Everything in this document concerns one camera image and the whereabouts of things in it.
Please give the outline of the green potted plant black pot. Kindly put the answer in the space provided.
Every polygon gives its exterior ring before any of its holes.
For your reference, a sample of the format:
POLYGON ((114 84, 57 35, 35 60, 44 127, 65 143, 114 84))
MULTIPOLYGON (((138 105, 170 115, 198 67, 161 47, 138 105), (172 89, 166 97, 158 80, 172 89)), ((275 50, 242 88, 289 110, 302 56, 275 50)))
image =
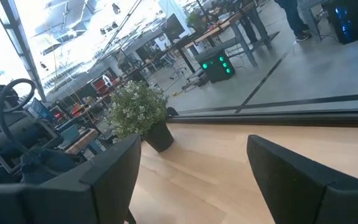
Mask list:
POLYGON ((106 121, 122 140, 138 134, 157 152, 166 151, 174 142, 167 127, 168 96, 146 82, 129 81, 110 94, 111 103, 106 121))

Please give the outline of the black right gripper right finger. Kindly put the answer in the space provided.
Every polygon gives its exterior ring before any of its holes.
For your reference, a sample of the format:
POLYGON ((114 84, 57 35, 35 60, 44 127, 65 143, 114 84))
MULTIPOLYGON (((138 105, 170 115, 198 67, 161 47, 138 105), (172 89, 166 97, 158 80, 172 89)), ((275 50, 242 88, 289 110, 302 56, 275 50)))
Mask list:
POLYGON ((358 178, 258 135, 247 156, 275 224, 358 224, 358 178))

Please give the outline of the person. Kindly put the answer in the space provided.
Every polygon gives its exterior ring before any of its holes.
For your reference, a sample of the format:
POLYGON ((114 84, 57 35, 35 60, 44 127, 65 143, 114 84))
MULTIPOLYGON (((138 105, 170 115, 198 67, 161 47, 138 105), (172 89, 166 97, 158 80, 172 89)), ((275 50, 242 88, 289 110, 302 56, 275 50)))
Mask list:
POLYGON ((311 38, 310 28, 301 19, 298 12, 297 0, 274 0, 284 11, 288 24, 292 29, 296 41, 302 42, 311 38))

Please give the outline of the wooden workbench grey legs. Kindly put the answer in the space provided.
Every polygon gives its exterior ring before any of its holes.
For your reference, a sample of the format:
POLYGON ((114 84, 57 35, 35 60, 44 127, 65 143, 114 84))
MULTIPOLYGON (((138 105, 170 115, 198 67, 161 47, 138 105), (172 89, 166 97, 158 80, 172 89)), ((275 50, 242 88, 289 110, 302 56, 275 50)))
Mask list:
POLYGON ((254 1, 248 3, 246 6, 242 7, 240 11, 237 11, 235 14, 231 14, 227 19, 223 20, 221 23, 216 25, 213 29, 210 29, 204 32, 201 36, 193 39, 189 39, 186 44, 183 46, 185 49, 189 49, 193 54, 194 58, 197 61, 200 61, 202 58, 210 56, 212 53, 219 52, 221 50, 230 49, 231 47, 241 46, 241 49, 238 52, 230 54, 229 58, 245 55, 253 67, 257 66, 253 53, 259 49, 261 46, 265 46, 268 50, 272 50, 272 40, 277 36, 278 32, 269 35, 267 30, 262 23, 262 20, 257 12, 257 5, 254 1), (239 30, 237 22, 241 19, 243 14, 251 16, 251 22, 254 23, 254 27, 257 29, 260 39, 254 44, 248 44, 245 40, 242 32, 239 30), (203 40, 208 39, 209 37, 214 36, 227 28, 231 28, 234 33, 234 37, 228 39, 224 42, 221 42, 218 45, 212 46, 210 49, 204 50, 199 53, 195 46, 199 45, 203 40))

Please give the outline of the green background plant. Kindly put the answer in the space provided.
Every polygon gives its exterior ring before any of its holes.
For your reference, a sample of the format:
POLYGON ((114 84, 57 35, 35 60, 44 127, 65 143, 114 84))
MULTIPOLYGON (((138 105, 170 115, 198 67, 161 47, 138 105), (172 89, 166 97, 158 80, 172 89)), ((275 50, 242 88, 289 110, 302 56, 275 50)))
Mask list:
POLYGON ((196 11, 193 11, 189 14, 189 16, 186 18, 186 24, 196 32, 204 32, 206 30, 204 21, 200 18, 196 11))

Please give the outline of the red shelf unit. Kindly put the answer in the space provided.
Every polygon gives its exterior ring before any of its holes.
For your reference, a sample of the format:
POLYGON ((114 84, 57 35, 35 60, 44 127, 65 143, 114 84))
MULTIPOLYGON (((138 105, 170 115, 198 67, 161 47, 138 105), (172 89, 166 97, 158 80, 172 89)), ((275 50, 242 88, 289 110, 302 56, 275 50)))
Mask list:
POLYGON ((91 84, 100 95, 108 95, 115 90, 118 76, 110 73, 104 73, 100 77, 91 80, 91 84))

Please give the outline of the black background monitor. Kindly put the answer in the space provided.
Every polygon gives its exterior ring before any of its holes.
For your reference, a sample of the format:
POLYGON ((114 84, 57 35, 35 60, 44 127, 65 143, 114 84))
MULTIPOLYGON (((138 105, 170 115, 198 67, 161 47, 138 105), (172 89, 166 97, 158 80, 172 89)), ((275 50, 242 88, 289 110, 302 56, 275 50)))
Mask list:
POLYGON ((179 39, 180 34, 185 31, 180 21, 174 14, 166 19, 164 25, 162 26, 162 30, 170 40, 179 39))

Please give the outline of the black computer tower blue light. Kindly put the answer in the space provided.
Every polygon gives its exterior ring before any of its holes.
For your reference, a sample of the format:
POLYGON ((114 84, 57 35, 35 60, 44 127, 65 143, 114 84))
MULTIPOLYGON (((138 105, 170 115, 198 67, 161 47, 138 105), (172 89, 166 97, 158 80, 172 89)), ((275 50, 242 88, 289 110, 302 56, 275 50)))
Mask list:
POLYGON ((332 0, 327 3, 328 18, 341 44, 358 40, 358 0, 332 0))

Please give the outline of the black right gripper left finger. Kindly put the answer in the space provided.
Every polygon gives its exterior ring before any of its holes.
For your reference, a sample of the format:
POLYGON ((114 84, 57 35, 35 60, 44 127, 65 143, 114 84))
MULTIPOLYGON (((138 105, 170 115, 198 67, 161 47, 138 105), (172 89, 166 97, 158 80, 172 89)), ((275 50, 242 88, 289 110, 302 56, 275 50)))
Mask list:
POLYGON ((140 155, 132 134, 40 185, 0 184, 0 224, 136 224, 129 205, 140 155))

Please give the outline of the dark window pillar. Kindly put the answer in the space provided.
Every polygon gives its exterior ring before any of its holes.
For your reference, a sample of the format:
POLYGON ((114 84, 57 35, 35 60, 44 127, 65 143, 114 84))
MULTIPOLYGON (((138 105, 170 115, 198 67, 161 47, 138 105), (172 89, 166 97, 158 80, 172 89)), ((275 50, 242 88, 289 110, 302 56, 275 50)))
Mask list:
POLYGON ((43 102, 47 101, 24 27, 14 0, 0 0, 0 23, 43 102))

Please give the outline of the black computer tower green lights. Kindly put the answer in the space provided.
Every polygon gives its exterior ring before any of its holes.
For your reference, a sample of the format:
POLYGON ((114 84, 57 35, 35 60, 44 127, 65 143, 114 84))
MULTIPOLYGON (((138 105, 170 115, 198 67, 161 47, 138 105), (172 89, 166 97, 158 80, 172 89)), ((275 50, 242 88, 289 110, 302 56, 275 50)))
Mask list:
POLYGON ((221 82, 233 77, 236 73, 224 50, 205 52, 195 57, 211 83, 221 82))

